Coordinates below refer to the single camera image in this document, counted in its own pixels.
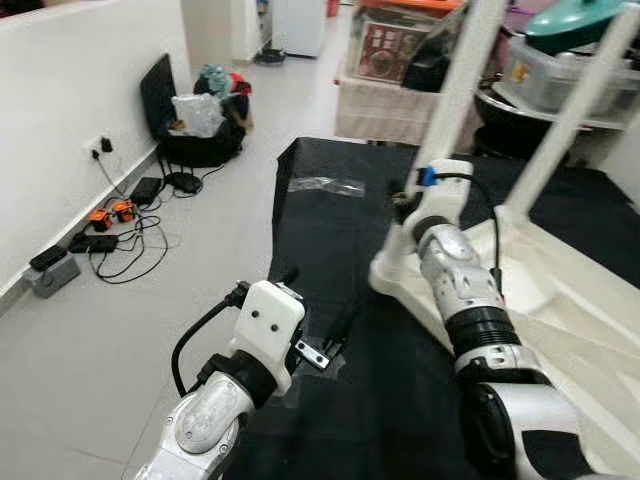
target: tiled floor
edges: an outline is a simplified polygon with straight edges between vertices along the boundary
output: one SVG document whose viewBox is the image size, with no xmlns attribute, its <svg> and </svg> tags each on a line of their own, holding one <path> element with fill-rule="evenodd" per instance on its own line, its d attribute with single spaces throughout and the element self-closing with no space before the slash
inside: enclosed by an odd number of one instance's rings
<svg viewBox="0 0 640 480">
<path fill-rule="evenodd" d="M 177 400 L 174 342 L 235 280 L 268 271 L 278 154 L 298 136 L 332 136 L 332 80 L 349 14 L 342 7 L 329 20 L 319 59 L 243 69 L 254 86 L 256 129 L 201 194 L 158 211 L 179 246 L 156 271 L 110 286 L 85 260 L 82 276 L 54 297 L 27 295 L 0 319 L 0 478 L 133 478 L 149 458 L 160 419 Z M 183 354 L 185 376 L 224 348 L 233 319 L 229 312 L 194 339 Z"/>
</svg>

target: teal lid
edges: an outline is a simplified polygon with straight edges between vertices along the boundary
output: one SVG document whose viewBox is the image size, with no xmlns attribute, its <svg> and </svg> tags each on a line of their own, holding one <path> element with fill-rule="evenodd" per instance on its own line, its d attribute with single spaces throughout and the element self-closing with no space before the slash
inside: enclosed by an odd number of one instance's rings
<svg viewBox="0 0 640 480">
<path fill-rule="evenodd" d="M 526 43 L 548 55 L 556 55 L 597 42 L 609 22 L 620 13 L 623 3 L 625 0 L 560 0 L 531 19 L 526 28 Z"/>
</svg>

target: black bag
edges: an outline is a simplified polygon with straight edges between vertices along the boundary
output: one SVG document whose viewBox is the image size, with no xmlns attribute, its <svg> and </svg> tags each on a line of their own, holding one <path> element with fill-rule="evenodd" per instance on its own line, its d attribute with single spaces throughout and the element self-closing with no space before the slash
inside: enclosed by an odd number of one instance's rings
<svg viewBox="0 0 640 480">
<path fill-rule="evenodd" d="M 140 82 L 140 91 L 147 123 L 154 138 L 160 142 L 158 153 L 167 161 L 191 168 L 217 167 L 242 150 L 245 130 L 227 117 L 212 138 L 173 136 L 168 126 L 177 120 L 171 98 L 176 88 L 171 60 L 164 54 Z"/>
</svg>

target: wall outlet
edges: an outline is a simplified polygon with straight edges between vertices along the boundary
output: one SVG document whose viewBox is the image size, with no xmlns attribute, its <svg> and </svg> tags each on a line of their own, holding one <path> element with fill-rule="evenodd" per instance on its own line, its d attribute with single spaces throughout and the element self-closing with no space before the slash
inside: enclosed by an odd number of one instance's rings
<svg viewBox="0 0 640 480">
<path fill-rule="evenodd" d="M 102 150 L 100 148 L 100 139 L 102 138 L 102 135 L 98 135 L 96 137 L 93 137 L 91 140 L 86 141 L 85 143 L 82 144 L 82 149 L 85 152 L 85 156 L 90 159 L 90 160 L 94 160 L 92 152 L 95 150 L 96 152 L 98 152 L 99 154 L 102 154 Z"/>
</svg>

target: black tablecloth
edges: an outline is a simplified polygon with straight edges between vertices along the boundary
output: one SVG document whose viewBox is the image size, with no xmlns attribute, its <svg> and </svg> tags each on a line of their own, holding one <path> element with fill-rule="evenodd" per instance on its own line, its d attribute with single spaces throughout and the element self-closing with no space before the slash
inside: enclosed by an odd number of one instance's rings
<svg viewBox="0 0 640 480">
<path fill-rule="evenodd" d="M 368 287 L 369 263 L 391 219 L 388 182 L 406 178 L 414 155 L 303 138 L 280 157 L 270 278 L 299 268 L 292 288 L 306 300 L 305 336 L 324 338 L 348 326 L 348 341 L 344 362 L 322 375 L 298 369 L 284 400 L 256 414 L 226 480 L 479 478 L 464 458 L 452 358 L 397 301 Z M 473 163 L 498 201 L 524 166 Z M 287 194 L 289 179 L 299 177 L 358 180 L 366 193 Z M 604 174 L 558 171 L 531 216 L 640 285 L 640 219 Z M 484 218 L 472 194 L 463 226 Z"/>
</svg>

